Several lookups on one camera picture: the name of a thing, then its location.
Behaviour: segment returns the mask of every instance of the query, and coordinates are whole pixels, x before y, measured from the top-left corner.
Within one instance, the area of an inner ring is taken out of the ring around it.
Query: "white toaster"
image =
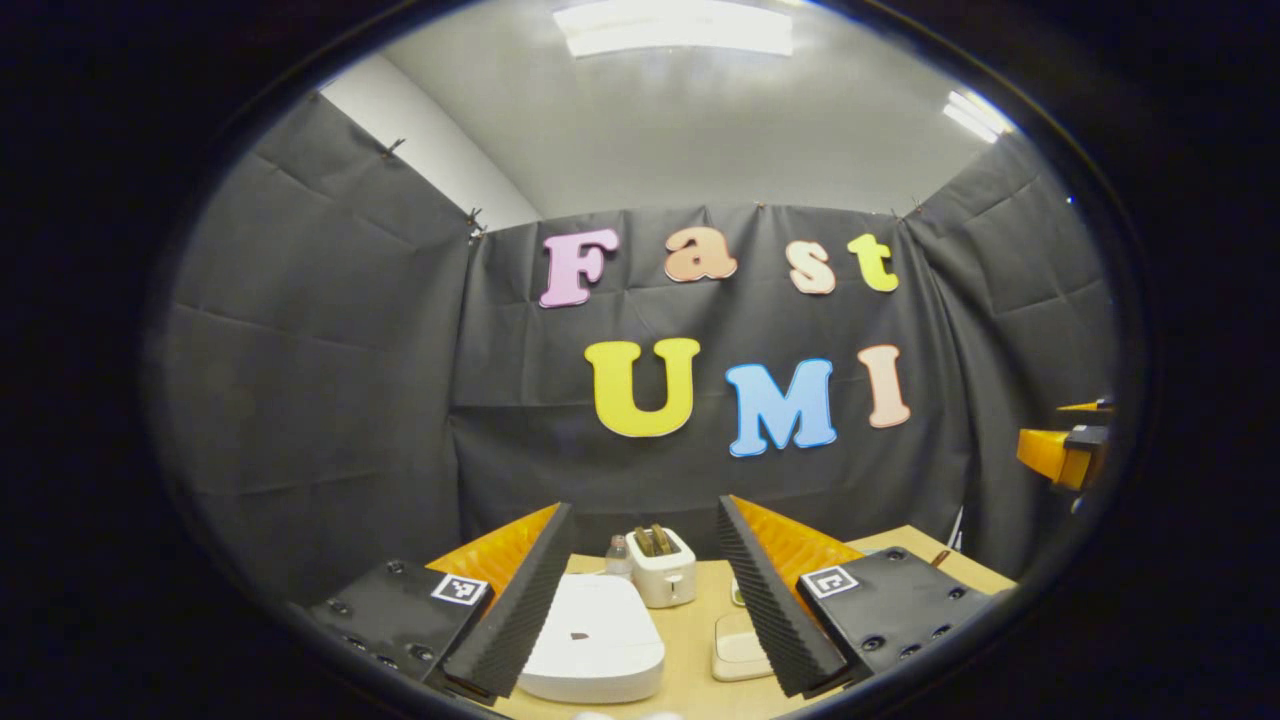
[[[631,582],[640,591],[646,607],[672,607],[691,602],[698,594],[698,559],[671,528],[663,528],[675,552],[649,557],[640,552],[635,530],[627,533],[627,555],[631,556]],[[653,538],[653,530],[644,530]]]

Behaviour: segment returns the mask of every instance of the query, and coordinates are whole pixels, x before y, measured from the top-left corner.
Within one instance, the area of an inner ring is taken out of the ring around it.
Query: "blue letter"
[[[831,427],[831,402],[827,400],[827,378],[831,360],[805,360],[796,365],[787,396],[764,365],[739,365],[724,373],[724,379],[737,388],[737,439],[728,446],[730,455],[748,457],[764,452],[760,421],[769,430],[778,450],[787,446],[791,430],[800,421],[796,433],[797,447],[817,447],[836,442],[836,428]]]

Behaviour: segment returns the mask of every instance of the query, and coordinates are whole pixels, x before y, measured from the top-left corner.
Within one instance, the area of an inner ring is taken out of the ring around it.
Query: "foam letter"
[[[659,340],[653,352],[667,361],[667,405],[646,411],[636,407],[631,365],[640,357],[634,342],[596,342],[586,348],[595,368],[595,414],[605,428],[626,437],[658,437],[678,430],[694,413],[694,355],[696,340]]]
[[[687,283],[703,278],[727,278],[737,270],[728,256],[728,241],[716,228],[685,228],[667,238],[667,277]]]
[[[787,245],[787,263],[795,268],[791,270],[791,282],[796,283],[796,290],[809,295],[827,295],[836,290],[836,273],[827,266],[827,251],[817,242],[797,240]]]
[[[897,383],[897,347],[877,345],[858,354],[858,360],[867,365],[872,377],[872,416],[873,428],[901,425],[911,416],[911,409],[902,405],[902,389]]]
[[[547,273],[547,292],[538,299],[543,307],[562,307],[581,305],[590,300],[591,291],[577,284],[577,275],[586,275],[589,282],[600,279],[604,272],[604,250],[618,249],[618,233],[612,229],[557,234],[548,237],[543,245],[552,252],[550,269]]]
[[[836,442],[827,398],[829,377],[829,360],[805,360],[796,365],[787,396],[782,397],[764,365],[730,368],[724,379],[737,388],[737,439],[728,446],[730,455],[748,457],[764,452],[768,446],[760,437],[762,421],[778,450],[787,446],[796,420],[800,421],[800,432],[795,434],[797,447]]]
[[[887,245],[876,242],[876,236],[865,233],[849,243],[849,251],[858,255],[858,266],[863,279],[872,290],[893,292],[897,288],[897,275],[884,272],[884,260],[893,252]]]

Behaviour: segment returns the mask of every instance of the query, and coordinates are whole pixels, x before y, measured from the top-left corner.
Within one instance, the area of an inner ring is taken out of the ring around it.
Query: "black fabric backdrop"
[[[1069,498],[1014,456],[1020,427],[1108,389],[1115,341],[1088,233],[1018,137],[904,220],[753,204],[621,210],[492,232],[323,97],[228,177],[195,233],[164,342],[186,487],[265,585],[312,602],[389,556],[429,560],[550,502],[575,503],[582,552],[639,523],[718,556],[732,492],[841,538],[910,523],[1018,575]],[[675,283],[664,240],[726,234],[739,270]],[[541,309],[552,234],[613,228],[621,247],[581,306]],[[845,246],[892,247],[900,286],[869,288]],[[837,287],[800,293],[783,247],[815,241]],[[666,400],[653,345],[701,343],[692,416],[660,438],[605,429],[593,342],[640,343],[641,409]],[[859,350],[899,346],[911,418],[868,424]],[[783,389],[824,357],[835,443],[732,457],[724,372],[760,363]]]

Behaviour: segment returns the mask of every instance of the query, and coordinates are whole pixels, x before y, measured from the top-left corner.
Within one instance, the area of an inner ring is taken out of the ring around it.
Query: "white ceiling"
[[[573,59],[552,12],[488,0],[385,50],[544,218],[774,202],[899,214],[982,140],[942,114],[954,81],[813,5],[790,58],[714,49]]]

